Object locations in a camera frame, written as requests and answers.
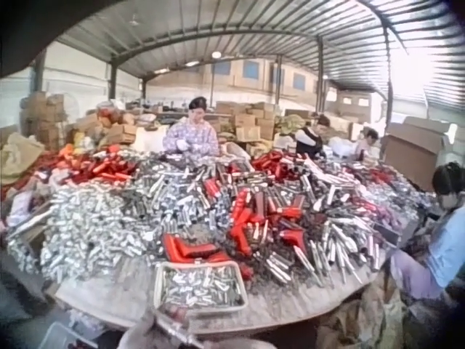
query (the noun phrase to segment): wooden table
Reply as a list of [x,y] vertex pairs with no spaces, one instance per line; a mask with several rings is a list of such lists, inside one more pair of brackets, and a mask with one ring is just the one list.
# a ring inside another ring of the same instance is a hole
[[[286,290],[271,283],[249,294],[247,309],[227,316],[195,318],[190,321],[194,333],[208,337],[248,335],[273,327],[302,321],[327,313],[337,308],[342,301],[375,279],[376,274],[367,266],[358,270],[363,284],[354,276],[341,281],[341,274],[333,272],[335,287],[322,289],[318,286],[300,284]],[[55,297],[60,302],[93,316],[119,329],[133,326],[145,309],[153,304],[155,271],[143,260],[127,260],[112,278],[93,278],[88,281],[65,281]]]

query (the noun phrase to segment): blue shirt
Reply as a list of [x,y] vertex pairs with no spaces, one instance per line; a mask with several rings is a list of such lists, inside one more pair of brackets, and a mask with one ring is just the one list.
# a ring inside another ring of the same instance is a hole
[[440,227],[429,245],[426,265],[437,284],[445,288],[465,263],[465,206],[457,209]]

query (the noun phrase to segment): dark hair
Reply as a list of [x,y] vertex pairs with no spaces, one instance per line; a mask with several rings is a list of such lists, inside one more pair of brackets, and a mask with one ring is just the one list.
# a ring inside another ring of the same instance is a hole
[[371,139],[378,140],[379,135],[378,135],[378,132],[375,129],[369,129],[366,132],[366,137],[367,138],[370,137]]
[[450,162],[436,168],[432,179],[437,194],[458,194],[465,189],[465,170],[456,162]]
[[321,114],[320,117],[318,118],[317,125],[330,127],[331,126],[331,121],[329,121],[327,116]]
[[202,108],[204,111],[206,111],[206,98],[205,97],[196,97],[190,101],[189,110],[191,111],[197,108]]

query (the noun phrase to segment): white tray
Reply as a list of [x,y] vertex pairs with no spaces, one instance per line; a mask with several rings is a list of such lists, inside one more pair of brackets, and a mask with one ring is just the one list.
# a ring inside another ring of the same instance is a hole
[[167,268],[169,269],[196,269],[196,268],[221,268],[221,267],[232,267],[235,270],[235,277],[238,282],[240,294],[242,295],[243,304],[236,305],[231,307],[224,307],[224,308],[215,308],[215,307],[205,307],[199,309],[190,309],[188,311],[188,315],[198,316],[198,315],[220,315],[220,314],[227,314],[227,313],[235,313],[239,310],[248,307],[248,297],[246,286],[244,285],[244,281],[242,279],[242,275],[240,274],[239,265],[234,261],[228,262],[218,262],[218,263],[201,263],[201,264],[183,264],[183,263],[171,263],[171,262],[163,262],[161,263],[156,271],[156,278],[155,278],[155,290],[153,292],[153,304],[155,308],[160,307],[161,304],[161,297],[163,294],[163,273]]
[[80,340],[89,347],[97,349],[97,344],[86,340],[60,322],[54,322],[49,327],[42,343],[39,345],[39,349],[68,349],[68,344],[73,344],[76,340]]

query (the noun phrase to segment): metal roof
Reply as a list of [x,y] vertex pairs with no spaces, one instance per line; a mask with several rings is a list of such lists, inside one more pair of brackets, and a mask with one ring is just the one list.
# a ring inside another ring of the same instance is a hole
[[324,69],[343,89],[465,111],[465,34],[440,0],[130,0],[109,7],[59,41],[140,78],[192,61],[275,57]]

